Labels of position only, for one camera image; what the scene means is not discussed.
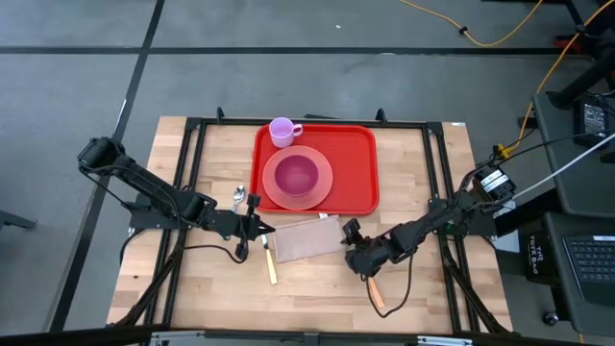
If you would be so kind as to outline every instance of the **yellow handle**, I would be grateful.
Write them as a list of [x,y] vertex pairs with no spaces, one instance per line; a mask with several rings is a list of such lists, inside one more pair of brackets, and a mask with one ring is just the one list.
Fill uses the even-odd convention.
[[265,253],[267,254],[267,267],[269,268],[269,280],[271,284],[278,283],[278,276],[276,275],[276,267],[273,266],[273,259],[271,258],[271,251],[269,249],[265,249]]

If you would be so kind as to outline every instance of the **gray floor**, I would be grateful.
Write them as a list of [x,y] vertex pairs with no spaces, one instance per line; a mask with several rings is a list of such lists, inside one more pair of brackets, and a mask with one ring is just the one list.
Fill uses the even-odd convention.
[[[499,38],[531,4],[459,0],[417,3],[468,25],[483,41]],[[52,4],[4,0],[1,45],[140,46],[154,0]],[[595,5],[579,4],[581,13]],[[548,47],[571,28],[566,10],[545,6],[506,46]],[[471,47],[446,22],[395,0],[257,2],[167,0],[155,46]],[[150,56],[124,144],[145,162],[161,115],[290,116],[307,112],[390,119],[463,121],[475,159],[516,138],[536,86],[554,57],[209,55]],[[54,304],[92,185],[75,157],[92,136],[112,133],[136,56],[0,55],[0,209],[38,220],[37,229],[0,233],[0,334],[42,331]],[[591,62],[569,57],[548,89],[570,82]],[[539,141],[533,134],[524,145]],[[549,172],[543,152],[510,164],[519,186]],[[122,185],[123,197],[134,194]],[[67,328],[104,325],[129,214],[107,199],[94,234]],[[516,331],[578,340],[570,324],[548,328],[545,287],[523,278],[517,258],[500,256]],[[587,342],[609,339],[587,335]],[[219,344],[233,344],[230,341]]]

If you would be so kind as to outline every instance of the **metal spoon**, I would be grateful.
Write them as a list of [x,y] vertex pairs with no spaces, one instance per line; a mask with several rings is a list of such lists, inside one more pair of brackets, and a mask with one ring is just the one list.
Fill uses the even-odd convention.
[[245,198],[246,198],[246,189],[245,187],[243,187],[243,185],[239,185],[234,190],[234,194],[233,194],[234,203],[233,203],[233,207],[231,208],[231,210],[233,212],[237,212],[237,206],[239,206],[239,203],[243,202]]

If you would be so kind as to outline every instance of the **white cable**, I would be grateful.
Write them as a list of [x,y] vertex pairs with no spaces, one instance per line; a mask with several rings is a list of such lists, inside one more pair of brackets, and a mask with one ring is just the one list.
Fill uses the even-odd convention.
[[607,143],[609,140],[611,140],[611,139],[613,139],[613,138],[615,138],[615,134],[613,134],[613,135],[611,135],[611,136],[609,136],[609,137],[607,137],[607,138],[603,139],[603,141],[601,141],[600,143],[598,143],[598,144],[594,145],[593,147],[591,147],[591,148],[587,149],[587,151],[585,151],[583,154],[581,154],[581,155],[577,156],[574,160],[572,160],[572,161],[570,161],[570,162],[566,163],[566,165],[565,165],[565,166],[563,166],[563,167],[561,167],[561,168],[557,169],[555,172],[553,172],[553,173],[552,173],[551,175],[549,175],[547,178],[545,178],[545,179],[541,180],[540,182],[538,182],[538,183],[536,183],[536,184],[534,184],[534,185],[532,185],[532,186],[530,186],[530,187],[526,188],[525,190],[523,190],[523,191],[521,191],[521,192],[517,193],[516,195],[512,196],[512,199],[513,199],[513,200],[514,200],[514,199],[517,199],[517,198],[519,198],[520,196],[522,196],[522,195],[524,195],[524,194],[526,194],[526,193],[528,193],[528,192],[532,191],[533,189],[535,189],[535,188],[539,187],[540,185],[544,184],[544,183],[545,183],[545,182],[547,182],[549,179],[551,179],[552,177],[556,176],[557,174],[559,174],[559,173],[561,173],[561,172],[565,171],[566,169],[568,169],[568,167],[570,167],[571,165],[573,165],[573,164],[577,163],[579,160],[583,159],[584,157],[586,157],[587,155],[589,155],[591,152],[593,152],[594,150],[596,150],[596,149],[600,148],[601,146],[603,146],[603,144]]

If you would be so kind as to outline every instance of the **pink cup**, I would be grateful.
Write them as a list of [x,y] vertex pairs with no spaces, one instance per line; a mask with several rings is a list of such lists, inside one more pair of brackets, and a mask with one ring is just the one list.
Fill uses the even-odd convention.
[[304,132],[301,124],[294,125],[290,119],[279,117],[273,119],[269,123],[269,135],[273,145],[278,148],[285,148],[292,144],[296,136],[300,136]]

